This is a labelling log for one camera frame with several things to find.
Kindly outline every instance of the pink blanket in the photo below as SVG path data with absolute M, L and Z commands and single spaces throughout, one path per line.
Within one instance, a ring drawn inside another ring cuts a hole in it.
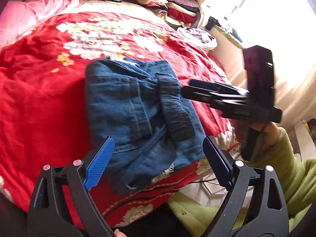
M 9 1 L 0 15 L 0 49 L 19 39 L 31 28 L 83 0 Z

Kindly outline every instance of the bed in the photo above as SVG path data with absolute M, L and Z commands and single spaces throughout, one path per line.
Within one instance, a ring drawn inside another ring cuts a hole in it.
M 10 12 L 21 7 L 24 17 L 12 21 Z M 8 4 L 0 30 L 0 191 L 24 211 L 43 165 L 69 165 L 91 149 L 84 76 L 92 61 L 109 56 L 167 60 L 182 85 L 190 79 L 228 82 L 201 48 L 186 43 L 159 17 L 132 3 L 29 0 Z M 98 45 L 102 33 L 120 38 L 105 49 Z M 205 134 L 228 149 L 233 143 L 230 121 L 207 104 L 192 103 Z M 206 159 L 180 172 L 166 169 L 150 186 L 126 196 L 115 194 L 103 177 L 90 193 L 109 226 L 126 226 L 208 170 Z M 64 193 L 69 197 L 67 188 Z M 80 225 L 67 201 L 75 224 Z

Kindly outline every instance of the purple folded cloth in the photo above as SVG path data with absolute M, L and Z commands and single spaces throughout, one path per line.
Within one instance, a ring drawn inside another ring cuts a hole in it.
M 198 3 L 195 0 L 168 0 L 169 2 L 177 2 L 182 5 L 198 8 Z

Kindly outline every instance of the green jacket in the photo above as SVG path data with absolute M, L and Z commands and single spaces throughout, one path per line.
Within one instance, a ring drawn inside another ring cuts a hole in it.
M 259 156 L 257 161 L 247 164 L 256 168 L 266 165 L 274 167 L 287 203 L 290 231 L 293 230 L 316 199 L 316 159 L 310 158 L 299 163 L 293 155 L 286 131 L 280 128 L 278 142 Z M 193 237 L 201 236 L 218 211 L 218 207 L 202 206 L 180 192 L 172 196 L 168 204 Z M 234 228 L 242 225 L 245 213 L 246 210 L 241 211 Z

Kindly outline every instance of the silver screw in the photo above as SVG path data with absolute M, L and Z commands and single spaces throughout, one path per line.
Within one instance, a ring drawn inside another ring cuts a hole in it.
M 43 169 L 45 171 L 49 170 L 51 168 L 50 164 L 46 164 L 45 166 L 43 166 Z
M 266 168 L 268 171 L 270 171 L 270 172 L 273 171 L 273 167 L 271 167 L 270 165 L 267 165 L 265 168 Z
M 236 164 L 236 166 L 238 166 L 238 167 L 244 166 L 244 162 L 242 162 L 242 161 L 240 161 L 240 160 L 235 161 L 235 164 Z
M 81 160 L 75 160 L 73 162 L 74 166 L 80 166 L 82 164 L 82 161 Z

